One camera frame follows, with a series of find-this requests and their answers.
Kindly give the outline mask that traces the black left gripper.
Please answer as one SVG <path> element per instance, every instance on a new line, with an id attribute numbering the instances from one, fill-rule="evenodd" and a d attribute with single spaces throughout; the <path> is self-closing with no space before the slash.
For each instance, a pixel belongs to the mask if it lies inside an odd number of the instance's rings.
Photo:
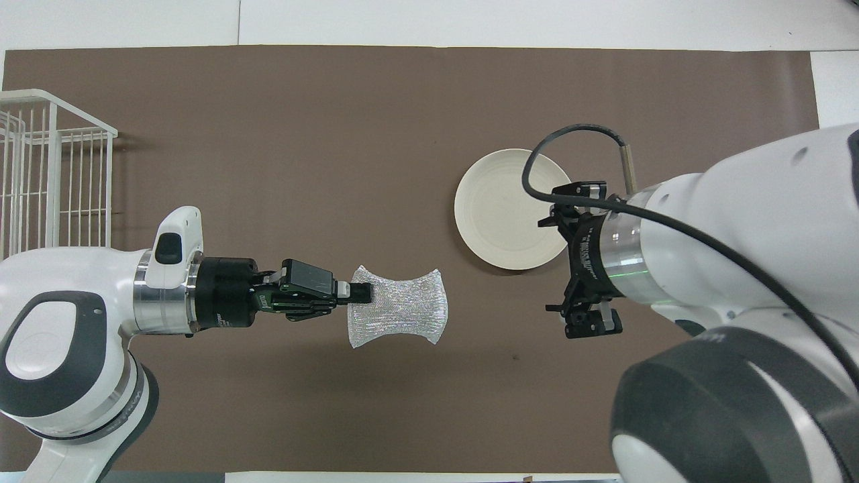
<path id="1" fill-rule="evenodd" d="M 302 321 L 328 315 L 338 303 L 373 302 L 371 282 L 336 281 L 331 272 L 283 260 L 258 271 L 253 259 L 205 257 L 197 271 L 195 315 L 200 329 L 243 328 L 258 312 Z"/>

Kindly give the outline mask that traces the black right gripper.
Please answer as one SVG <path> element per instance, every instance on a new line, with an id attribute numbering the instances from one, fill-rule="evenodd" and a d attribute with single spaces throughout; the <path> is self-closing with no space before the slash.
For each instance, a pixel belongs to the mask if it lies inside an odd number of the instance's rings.
<path id="1" fill-rule="evenodd" d="M 550 192 L 556 196 L 575 196 L 604 201 L 605 181 L 572 182 L 556 186 Z M 537 222 L 540 228 L 564 226 L 570 230 L 571 303 L 545 305 L 545 310 L 558 313 L 564 322 L 567 339 L 583 339 L 623 333 L 623 324 L 616 309 L 611 308 L 610 280 L 602 263 L 599 236 L 605 215 L 595 215 L 589 206 L 576 207 L 554 204 L 549 217 Z"/>

